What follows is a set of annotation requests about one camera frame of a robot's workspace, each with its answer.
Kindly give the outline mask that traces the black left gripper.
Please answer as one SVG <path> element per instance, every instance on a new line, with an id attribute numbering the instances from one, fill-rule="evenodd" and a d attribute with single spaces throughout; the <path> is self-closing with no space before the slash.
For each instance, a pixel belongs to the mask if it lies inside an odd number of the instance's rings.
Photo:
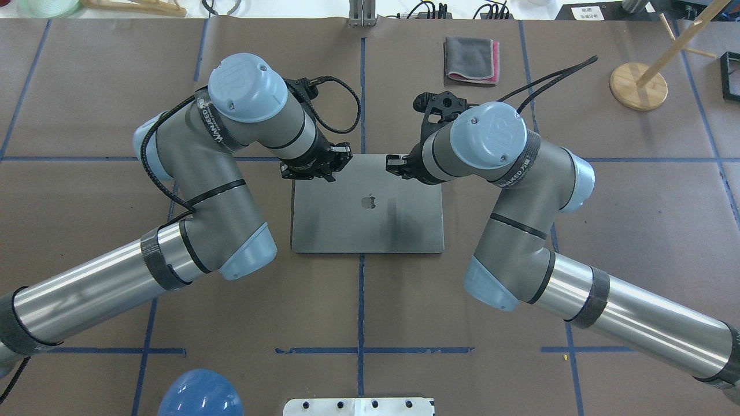
<path id="1" fill-rule="evenodd" d="M 352 158 L 353 152 L 348 142 L 333 144 L 326 139 L 316 139 L 298 158 L 281 159 L 280 173 L 283 179 L 294 181 L 311 181 L 320 177 L 333 182 L 334 174 L 344 169 Z"/>

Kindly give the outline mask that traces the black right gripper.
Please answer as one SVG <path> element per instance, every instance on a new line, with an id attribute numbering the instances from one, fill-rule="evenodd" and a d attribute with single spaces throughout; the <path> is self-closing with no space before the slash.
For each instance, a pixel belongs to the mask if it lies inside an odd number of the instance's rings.
<path id="1" fill-rule="evenodd" d="M 427 182 L 428 172 L 424 168 L 419 152 L 386 155 L 386 171 L 405 180 L 416 179 L 419 182 Z"/>

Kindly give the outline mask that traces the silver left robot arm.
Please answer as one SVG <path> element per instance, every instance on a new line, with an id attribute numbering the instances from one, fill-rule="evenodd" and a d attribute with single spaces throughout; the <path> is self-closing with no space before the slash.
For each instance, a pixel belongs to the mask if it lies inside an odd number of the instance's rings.
<path id="1" fill-rule="evenodd" d="M 269 226 L 233 154 L 253 143 L 285 179 L 332 182 L 352 158 L 331 144 L 312 100 L 333 76 L 285 79 L 261 57 L 224 58 L 207 85 L 140 126 L 136 154 L 183 214 L 109 253 L 2 296 L 2 375 L 140 304 L 219 271 L 236 280 L 276 256 Z"/>

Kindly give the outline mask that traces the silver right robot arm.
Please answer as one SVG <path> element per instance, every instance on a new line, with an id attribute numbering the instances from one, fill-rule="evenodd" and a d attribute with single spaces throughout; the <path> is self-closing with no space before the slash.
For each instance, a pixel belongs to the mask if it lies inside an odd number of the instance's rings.
<path id="1" fill-rule="evenodd" d="M 735 327 L 546 247 L 558 214 L 594 190 L 587 161 L 542 139 L 507 103 L 423 93 L 413 108 L 439 121 L 424 120 L 420 143 L 388 155 L 386 171 L 427 185 L 476 176 L 501 190 L 464 277 L 469 294 L 497 310 L 539 306 L 738 402 Z"/>

